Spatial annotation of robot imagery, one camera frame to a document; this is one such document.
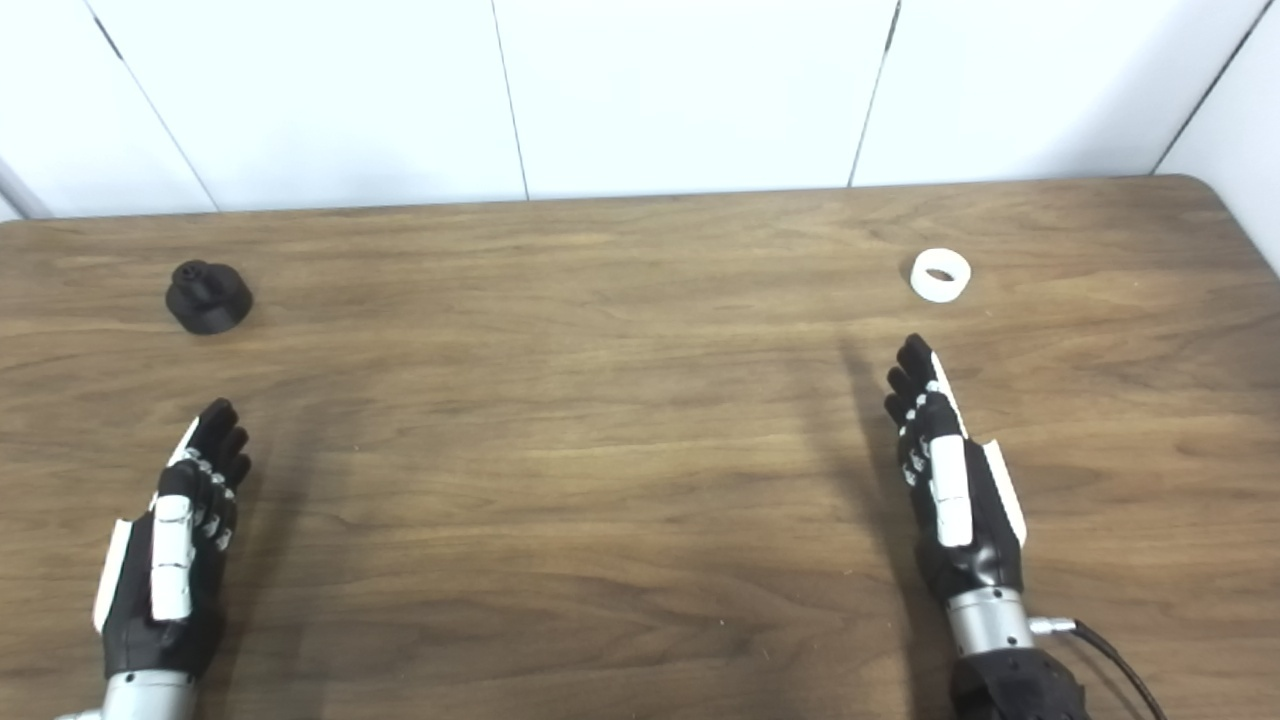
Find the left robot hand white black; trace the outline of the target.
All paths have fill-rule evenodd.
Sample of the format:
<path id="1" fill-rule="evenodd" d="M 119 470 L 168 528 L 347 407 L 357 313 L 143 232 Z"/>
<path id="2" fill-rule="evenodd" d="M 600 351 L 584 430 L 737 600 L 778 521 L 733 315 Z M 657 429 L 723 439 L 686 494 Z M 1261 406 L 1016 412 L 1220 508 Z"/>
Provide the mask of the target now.
<path id="1" fill-rule="evenodd" d="M 227 629 L 221 588 L 248 439 L 232 401 L 215 398 L 177 443 L 145 512 L 113 528 L 93 603 L 106 679 L 200 679 L 210 669 Z"/>

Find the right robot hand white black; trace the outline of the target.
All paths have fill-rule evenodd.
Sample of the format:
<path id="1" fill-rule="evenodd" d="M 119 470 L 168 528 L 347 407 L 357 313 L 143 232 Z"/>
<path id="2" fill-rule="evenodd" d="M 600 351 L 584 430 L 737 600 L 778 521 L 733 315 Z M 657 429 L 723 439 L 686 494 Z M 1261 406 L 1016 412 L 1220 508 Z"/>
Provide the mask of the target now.
<path id="1" fill-rule="evenodd" d="M 920 334 L 905 338 L 887 380 L 884 410 L 897 430 L 925 587 L 941 603 L 982 588 L 1023 592 L 1027 523 L 998 442 L 969 436 L 940 356 Z"/>

